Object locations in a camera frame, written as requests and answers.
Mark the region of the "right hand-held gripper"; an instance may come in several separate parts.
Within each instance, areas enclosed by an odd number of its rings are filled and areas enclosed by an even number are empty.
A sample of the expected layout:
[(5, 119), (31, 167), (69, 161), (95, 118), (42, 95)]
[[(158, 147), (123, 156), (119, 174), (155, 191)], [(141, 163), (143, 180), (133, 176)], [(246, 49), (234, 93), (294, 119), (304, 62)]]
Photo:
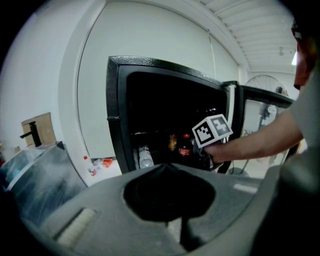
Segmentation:
[(212, 144), (221, 144), (226, 137), (233, 134), (232, 127), (223, 114), (205, 117), (192, 129), (194, 135), (193, 152), (204, 157), (204, 148)]

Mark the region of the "person's right hand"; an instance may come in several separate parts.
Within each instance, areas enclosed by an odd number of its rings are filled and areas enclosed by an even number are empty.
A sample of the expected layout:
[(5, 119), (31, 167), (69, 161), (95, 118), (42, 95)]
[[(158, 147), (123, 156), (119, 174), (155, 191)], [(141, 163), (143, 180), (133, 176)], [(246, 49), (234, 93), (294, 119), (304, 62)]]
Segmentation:
[(214, 163), (223, 163), (227, 160), (224, 144), (211, 144), (204, 147), (204, 151), (210, 155)]

